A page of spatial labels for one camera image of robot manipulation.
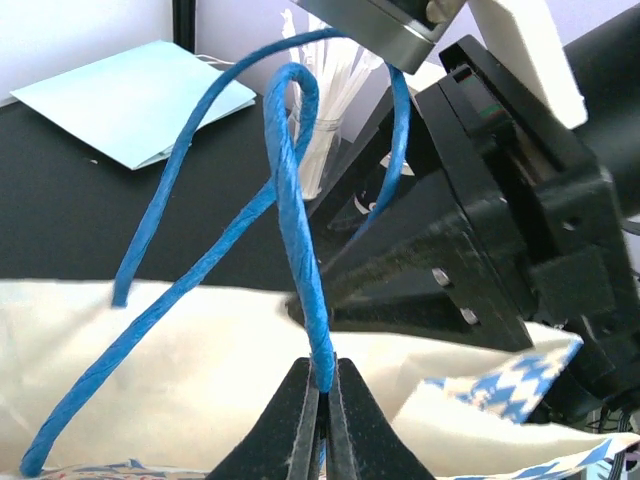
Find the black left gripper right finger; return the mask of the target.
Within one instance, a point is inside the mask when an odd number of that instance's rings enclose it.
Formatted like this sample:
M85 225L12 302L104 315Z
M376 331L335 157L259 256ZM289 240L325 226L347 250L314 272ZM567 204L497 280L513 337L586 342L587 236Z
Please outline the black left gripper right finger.
M347 358L336 361L326 433L329 479L433 477L395 434L355 364Z

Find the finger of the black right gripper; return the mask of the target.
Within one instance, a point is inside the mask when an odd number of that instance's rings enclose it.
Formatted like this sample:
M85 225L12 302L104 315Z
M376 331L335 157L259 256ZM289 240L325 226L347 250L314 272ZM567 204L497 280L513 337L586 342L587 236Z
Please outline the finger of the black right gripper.
M426 89L409 102L409 137L403 174L391 203L365 237L380 240L450 238L450 104L440 89ZM380 194L391 171L394 111L378 106L327 190L307 208L312 238L349 240L373 214L346 212L358 192Z

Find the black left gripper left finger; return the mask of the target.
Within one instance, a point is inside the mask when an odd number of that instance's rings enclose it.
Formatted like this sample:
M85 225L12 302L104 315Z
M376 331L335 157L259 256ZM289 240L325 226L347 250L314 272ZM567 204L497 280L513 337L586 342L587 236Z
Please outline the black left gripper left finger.
M220 480L316 479L319 391L310 361L298 358L245 438L207 477Z

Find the blue checkered paper bag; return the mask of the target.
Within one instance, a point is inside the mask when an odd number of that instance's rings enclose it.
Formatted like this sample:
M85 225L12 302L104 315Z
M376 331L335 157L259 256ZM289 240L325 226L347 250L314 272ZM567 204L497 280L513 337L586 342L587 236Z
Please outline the blue checkered paper bag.
M409 96L392 72L391 203L407 150ZM526 323L518 352L398 333L334 332L297 168L318 86L304 66L274 75L265 99L270 176L220 239L170 286L133 285L179 160L166 167L113 284L1 287L1 475L155 479L207 475L245 438L298 358L319 391L327 468L328 394L351 360L395 434L431 479L560 479L638 443L637 434L535 425L582 348L558 326Z

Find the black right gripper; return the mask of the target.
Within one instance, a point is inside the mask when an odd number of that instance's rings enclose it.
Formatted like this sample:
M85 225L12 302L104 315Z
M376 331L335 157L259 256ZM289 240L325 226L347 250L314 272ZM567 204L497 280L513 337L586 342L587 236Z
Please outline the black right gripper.
M485 54L428 89L450 104L450 203L398 202L357 234L308 207L329 327L525 350L526 320L583 347L546 395L572 420L639 408L639 283L614 180Z

